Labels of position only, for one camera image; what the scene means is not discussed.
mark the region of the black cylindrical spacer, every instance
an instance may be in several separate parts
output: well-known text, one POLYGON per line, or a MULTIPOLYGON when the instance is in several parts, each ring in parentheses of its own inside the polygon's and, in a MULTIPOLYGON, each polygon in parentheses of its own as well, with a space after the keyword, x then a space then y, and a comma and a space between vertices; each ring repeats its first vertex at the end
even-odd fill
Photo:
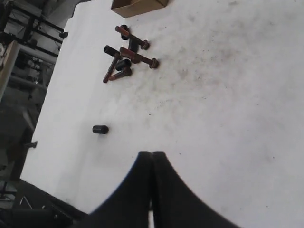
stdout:
POLYGON ((125 67, 130 67, 131 66, 131 61, 128 59, 124 59, 122 61, 120 61, 119 63, 116 64, 115 69, 117 71, 121 71, 122 69, 124 69, 125 67))
POLYGON ((109 45, 105 46, 104 52, 110 56, 115 56, 115 54, 119 54, 119 51, 115 50, 114 48, 110 47, 109 45))
POLYGON ((95 134, 108 134, 109 132, 108 126, 105 125, 95 125, 92 130, 95 134))
MULTIPOLYGON (((128 26, 127 26, 127 25, 122 25, 121 27, 122 27, 124 30, 126 30, 126 31, 130 32, 130 31, 129 31, 129 28, 128 28, 128 26)), ((123 40, 128 40, 129 38, 128 38, 128 37, 126 37, 126 36, 124 36, 124 35, 122 35, 122 39, 123 39, 123 40)))
POLYGON ((139 44, 136 43, 133 39, 130 39, 129 40, 129 47, 128 49, 132 52, 135 52, 137 53, 138 52, 138 49, 139 49, 139 44))

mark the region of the bolt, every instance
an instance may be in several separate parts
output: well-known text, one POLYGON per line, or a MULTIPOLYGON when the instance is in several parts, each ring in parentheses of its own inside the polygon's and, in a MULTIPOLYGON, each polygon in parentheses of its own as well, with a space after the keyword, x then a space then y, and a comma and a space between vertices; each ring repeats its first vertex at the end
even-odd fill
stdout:
POLYGON ((108 69, 108 72, 106 73, 106 75, 104 76, 104 80, 103 80, 103 83, 107 83, 109 81, 109 77, 111 76, 111 74, 113 73, 114 69, 115 69, 115 66, 118 62, 118 60, 122 59, 122 57, 115 53, 115 56, 114 56, 114 59, 108 69))
POLYGON ((136 36, 132 35, 130 32, 128 32, 127 30, 124 30, 122 27, 116 26, 115 30, 117 32, 119 32, 120 34, 122 34, 123 36, 134 40, 136 43, 138 43, 141 46, 142 50, 147 50, 150 47, 150 44, 147 40, 141 40, 139 38, 137 38, 136 36))
POLYGON ((117 73, 116 75, 112 75, 109 77, 110 81, 115 81, 122 77, 127 77, 132 75, 132 70, 129 67, 125 67, 121 72, 117 73))
POLYGON ((124 56, 126 58, 130 58, 131 61, 138 60, 138 61, 144 62, 144 63, 148 64, 151 69, 157 68, 159 65, 159 62, 157 61, 156 58, 153 58, 153 59, 146 58, 146 57, 139 55, 135 52, 132 52, 124 47, 121 47, 119 49, 119 51, 122 56, 124 56))

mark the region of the hex bolt head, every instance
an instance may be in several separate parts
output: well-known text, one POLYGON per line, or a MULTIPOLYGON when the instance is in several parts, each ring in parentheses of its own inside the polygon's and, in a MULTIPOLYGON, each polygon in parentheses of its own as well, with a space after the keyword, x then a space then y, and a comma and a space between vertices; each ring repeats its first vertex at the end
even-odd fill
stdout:
POLYGON ((153 63, 149 65, 150 69, 156 69, 156 68, 158 68, 158 66, 160 64, 159 61, 157 61, 156 58, 153 58, 152 61, 153 61, 153 63))
POLYGON ((146 39, 143 42, 144 42, 144 45, 141 46, 141 49, 142 50, 148 50, 149 47, 150 47, 149 42, 146 39))

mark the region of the metal frame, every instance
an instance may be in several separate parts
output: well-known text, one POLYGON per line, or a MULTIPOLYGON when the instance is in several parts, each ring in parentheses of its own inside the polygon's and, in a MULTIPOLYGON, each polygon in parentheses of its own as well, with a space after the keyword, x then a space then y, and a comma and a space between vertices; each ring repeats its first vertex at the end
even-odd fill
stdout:
POLYGON ((44 20, 41 17, 38 17, 38 16, 36 16, 36 15, 34 15, 34 14, 32 14, 32 13, 30 13, 30 12, 28 12, 28 11, 22 9, 22 8, 20 8, 19 6, 16 6, 13 2, 9 2, 6 5, 6 7, 5 7, 4 15, 2 16, 2 18, 0 20, 0 35, 7 34, 7 33, 4 32, 4 29, 5 29, 6 25, 7 25, 7 23, 9 23, 10 21, 13 22, 13 23, 17 23, 17 24, 22 25, 22 26, 25 27, 25 32, 24 32, 23 37, 22 38, 18 38, 15 35, 13 35, 12 38, 14 40, 16 40, 20 44, 23 44, 25 46, 28 46, 28 47, 32 48, 32 49, 36 49, 38 51, 44 52, 44 53, 46 53, 48 55, 51 55, 53 57, 58 57, 57 54, 55 54, 55 53, 53 53, 53 52, 51 52, 49 50, 46 50, 44 48, 41 48, 41 47, 39 47, 37 45, 33 45, 33 44, 29 43, 28 41, 29 41, 29 39, 31 37, 31 32, 36 32, 36 33, 38 33, 38 34, 40 34, 42 36, 45 36, 48 39, 51 39, 51 40, 53 40, 53 41, 55 41, 57 43, 62 44, 62 40, 60 40, 60 39, 58 39, 58 38, 56 38, 54 36, 51 36, 51 35, 47 34, 46 32, 42 32, 42 31, 38 30, 37 28, 35 28, 34 24, 35 24, 36 21, 38 23, 43 23, 43 24, 51 27, 54 30, 59 31, 60 33, 64 32, 64 30, 62 28, 60 28, 60 27, 58 27, 58 26, 56 26, 56 25, 54 25, 54 24, 52 24, 52 23, 44 20), (13 17, 11 17, 10 14, 11 14, 12 10, 16 10, 16 11, 18 11, 18 12, 20 12, 20 13, 26 15, 26 16, 29 16, 27 24, 24 23, 24 22, 22 22, 22 21, 19 21, 19 20, 13 18, 13 17))

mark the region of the black object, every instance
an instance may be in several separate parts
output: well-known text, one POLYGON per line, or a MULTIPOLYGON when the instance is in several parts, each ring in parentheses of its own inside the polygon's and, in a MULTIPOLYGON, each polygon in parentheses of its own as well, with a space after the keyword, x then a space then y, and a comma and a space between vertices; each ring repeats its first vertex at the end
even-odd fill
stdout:
POLYGON ((35 24, 41 24, 41 23, 45 24, 48 27, 51 27, 52 29, 54 29, 58 32, 64 32, 64 30, 62 28, 44 20, 42 17, 38 17, 38 16, 24 10, 23 8, 20 8, 19 6, 15 5, 13 1, 8 2, 8 4, 5 6, 4 13, 1 14, 0 16, 1 16, 1 19, 0 19, 0 41, 1 42, 6 43, 7 39, 10 38, 12 40, 16 40, 20 44, 23 44, 23 45, 26 45, 26 46, 30 47, 32 49, 36 49, 36 50, 44 52, 48 55, 58 57, 57 54, 55 54, 55 53, 53 53, 49 50, 41 48, 37 45, 33 45, 33 43, 31 43, 30 40, 31 40, 31 37, 32 37, 33 33, 38 33, 40 35, 43 35, 43 36, 53 40, 56 43, 61 44, 62 40, 60 40, 60 39, 58 39, 54 36, 51 36, 46 32, 40 31, 40 29, 38 29, 38 27, 35 26, 35 24), (22 21, 16 19, 15 17, 11 17, 10 15, 11 15, 13 10, 14 10, 14 12, 24 16, 25 18, 28 18, 27 23, 22 22, 22 21), (16 23, 16 24, 21 25, 25 28, 22 38, 18 38, 17 36, 15 36, 13 34, 8 34, 8 33, 4 32, 4 29, 9 22, 16 23))
POLYGON ((121 71, 121 70, 124 69, 125 67, 130 68, 131 64, 132 64, 132 63, 131 63, 130 60, 124 59, 124 60, 122 60, 122 61, 120 61, 120 62, 118 62, 118 63, 116 64, 115 69, 116 69, 117 71, 121 71))
POLYGON ((139 49, 139 44, 136 43, 133 39, 129 39, 129 47, 128 49, 132 52, 137 53, 139 49))
POLYGON ((109 77, 109 81, 115 81, 119 78, 128 77, 132 75, 132 70, 129 67, 125 67, 122 71, 109 77))
POLYGON ((109 132, 108 126, 105 125, 95 125, 92 130, 95 134, 108 134, 109 132))
POLYGON ((62 39, 67 38, 67 36, 68 36, 68 32, 60 32, 59 33, 59 37, 62 38, 62 39))
MULTIPOLYGON (((129 30, 129 28, 128 28, 127 25, 121 25, 120 27, 122 27, 124 30, 130 32, 130 30, 129 30)), ((124 35, 122 35, 122 39, 123 39, 123 40, 128 40, 129 38, 126 37, 126 36, 124 36, 124 35)))
POLYGON ((115 57, 115 54, 119 54, 119 51, 117 51, 116 49, 110 47, 109 45, 105 46, 104 52, 107 53, 110 56, 113 56, 113 57, 115 57))
POLYGON ((74 228, 237 228, 184 184, 164 152, 140 152, 111 197, 74 228))
POLYGON ((33 143, 27 143, 24 144, 25 148, 29 149, 29 148, 36 148, 37 147, 38 142, 33 142, 33 143))

